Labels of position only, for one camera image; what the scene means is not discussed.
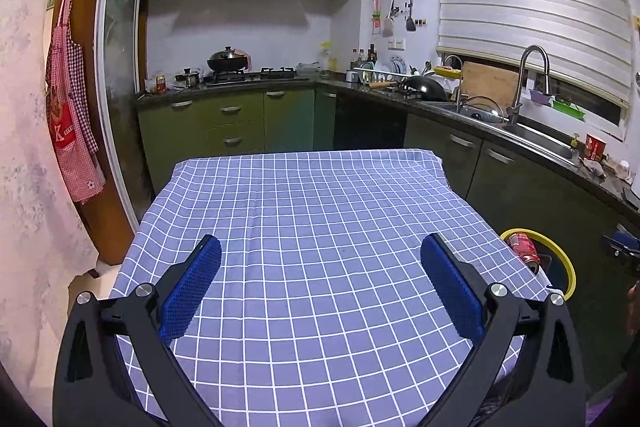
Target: green cabinet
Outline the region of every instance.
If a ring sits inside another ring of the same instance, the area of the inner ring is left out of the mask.
[[[268,153],[303,152],[314,146],[314,91],[264,93],[264,141]]]
[[[487,141],[467,201],[497,233],[535,230],[569,256],[577,285],[568,306],[587,382],[592,391],[603,387],[620,371],[628,347],[626,291],[634,283],[599,244],[615,230],[616,213],[559,174]]]
[[[414,114],[407,117],[404,148],[430,150],[441,158],[449,186],[461,198],[466,198],[481,145],[481,139],[441,123]]]
[[[198,111],[201,104],[187,100],[138,113],[146,165],[156,194],[171,179],[177,163],[206,156]]]
[[[144,108],[138,112],[138,121],[156,193],[181,161],[264,152],[261,92]]]
[[[334,150],[335,100],[334,92],[316,89],[314,151]]]

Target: faucet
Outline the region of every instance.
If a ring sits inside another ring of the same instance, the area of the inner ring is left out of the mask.
[[[524,81],[525,74],[525,66],[527,64],[527,58],[532,52],[540,52],[542,55],[542,61],[545,67],[545,92],[544,94],[550,94],[550,85],[549,85],[549,56],[546,54],[544,49],[534,44],[529,46],[524,53],[522,54],[522,58],[520,59],[520,72],[518,73],[518,85],[516,86],[516,91],[513,94],[513,103],[511,103],[511,107],[507,107],[507,114],[509,115],[509,123],[513,124],[518,121],[518,115],[520,115],[520,108],[522,104],[520,103],[520,97],[522,96],[522,83]]]
[[[456,91],[456,112],[460,112],[460,98],[462,97],[462,60],[457,55],[449,55],[442,61],[442,65],[446,66],[450,58],[457,58],[460,63],[460,83],[458,84],[458,90]]]

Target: floor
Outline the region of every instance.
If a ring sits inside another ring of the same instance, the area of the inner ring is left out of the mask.
[[[69,306],[68,312],[71,312],[71,307],[79,293],[84,291],[92,292],[98,299],[108,299],[111,293],[111,288],[116,281],[118,272],[120,271],[120,264],[116,266],[108,266],[107,264],[98,261],[96,266],[100,277],[94,279],[88,273],[79,275],[71,281],[69,285]]]

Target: yellow trash can rim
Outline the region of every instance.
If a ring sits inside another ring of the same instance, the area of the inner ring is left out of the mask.
[[[565,254],[564,250],[558,247],[556,243],[554,243],[551,239],[546,237],[546,235],[542,235],[541,233],[538,233],[534,230],[511,229],[504,232],[500,236],[500,238],[504,241],[510,235],[513,235],[514,233],[518,233],[518,232],[526,233],[529,236],[529,238],[533,239],[534,241],[538,241],[539,243],[542,243],[542,245],[544,245],[553,253],[555,253],[556,257],[558,257],[558,259],[562,262],[562,265],[566,270],[567,278],[569,279],[569,288],[567,288],[567,291],[564,294],[564,300],[568,301],[575,292],[576,276],[575,276],[574,265],[571,263],[571,260],[569,259],[567,254]]]

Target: green container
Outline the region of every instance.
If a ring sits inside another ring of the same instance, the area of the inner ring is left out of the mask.
[[[581,111],[572,105],[566,105],[565,103],[558,102],[558,100],[554,100],[554,109],[577,118],[578,120],[584,120],[584,111]]]

